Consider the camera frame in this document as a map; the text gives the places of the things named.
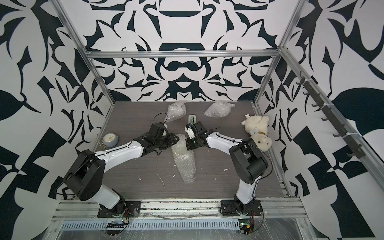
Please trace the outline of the bubble wrap sheet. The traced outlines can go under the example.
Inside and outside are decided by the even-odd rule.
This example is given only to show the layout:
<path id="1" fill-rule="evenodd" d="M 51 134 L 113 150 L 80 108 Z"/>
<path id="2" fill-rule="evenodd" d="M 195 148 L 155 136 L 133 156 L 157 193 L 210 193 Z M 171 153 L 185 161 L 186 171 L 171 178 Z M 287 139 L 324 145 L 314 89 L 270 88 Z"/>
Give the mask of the bubble wrap sheet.
<path id="1" fill-rule="evenodd" d="M 215 102 L 204 112 L 204 115 L 211 118 L 224 118 L 230 114 L 231 109 L 235 106 L 229 102 Z"/>
<path id="2" fill-rule="evenodd" d="M 184 117 L 187 113 L 185 102 L 175 102 L 168 106 L 166 123 L 173 122 Z"/>
<path id="3" fill-rule="evenodd" d="M 188 151 L 186 136 L 175 134 L 179 141 L 171 147 L 176 167 L 185 184 L 193 183 L 195 180 L 196 163 L 194 151 Z"/>

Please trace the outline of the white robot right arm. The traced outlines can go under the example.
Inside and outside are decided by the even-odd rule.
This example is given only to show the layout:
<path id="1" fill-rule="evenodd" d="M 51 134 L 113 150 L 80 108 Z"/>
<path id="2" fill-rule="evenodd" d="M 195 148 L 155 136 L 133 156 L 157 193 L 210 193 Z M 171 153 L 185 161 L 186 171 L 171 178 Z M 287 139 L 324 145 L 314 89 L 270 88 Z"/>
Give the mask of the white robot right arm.
<path id="1" fill-rule="evenodd" d="M 201 122 L 187 124 L 185 131 L 187 150 L 207 147 L 228 154 L 233 162 L 240 184 L 235 200 L 245 206 L 255 199 L 258 181 L 268 169 L 266 156 L 251 138 L 234 139 L 217 131 L 206 129 Z"/>

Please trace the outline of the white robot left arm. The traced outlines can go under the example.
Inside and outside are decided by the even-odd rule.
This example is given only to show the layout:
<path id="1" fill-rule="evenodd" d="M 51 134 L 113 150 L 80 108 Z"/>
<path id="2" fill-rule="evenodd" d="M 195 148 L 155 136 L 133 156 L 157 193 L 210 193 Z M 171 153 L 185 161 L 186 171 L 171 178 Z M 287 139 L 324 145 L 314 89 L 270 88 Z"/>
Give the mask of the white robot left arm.
<path id="1" fill-rule="evenodd" d="M 63 184 L 83 202 L 96 202 L 115 214 L 127 208 L 125 199 L 103 185 L 104 173 L 110 169 L 176 145 L 180 138 L 169 133 L 164 123 L 154 123 L 149 131 L 127 144 L 99 152 L 82 151 L 64 177 Z"/>

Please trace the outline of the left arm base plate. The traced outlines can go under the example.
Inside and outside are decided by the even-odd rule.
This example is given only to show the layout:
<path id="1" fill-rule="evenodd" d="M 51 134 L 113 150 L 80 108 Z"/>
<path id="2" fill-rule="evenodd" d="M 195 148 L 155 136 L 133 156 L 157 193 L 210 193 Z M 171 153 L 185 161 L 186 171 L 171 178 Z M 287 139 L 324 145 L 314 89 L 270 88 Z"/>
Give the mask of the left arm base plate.
<path id="1" fill-rule="evenodd" d="M 98 218 L 131 218 L 136 217 L 140 213 L 141 201 L 120 201 L 112 209 L 108 209 L 100 205 Z"/>

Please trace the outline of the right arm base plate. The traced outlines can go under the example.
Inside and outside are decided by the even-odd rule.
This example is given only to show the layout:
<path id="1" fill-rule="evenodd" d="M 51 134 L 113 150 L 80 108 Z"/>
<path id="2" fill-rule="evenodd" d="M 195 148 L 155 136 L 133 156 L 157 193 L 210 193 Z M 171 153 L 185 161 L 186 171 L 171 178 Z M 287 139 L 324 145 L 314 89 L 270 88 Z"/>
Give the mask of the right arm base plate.
<path id="1" fill-rule="evenodd" d="M 219 212 L 224 217 L 230 216 L 262 216 L 263 208 L 260 200 L 251 200 L 243 204 L 240 200 L 221 200 Z"/>

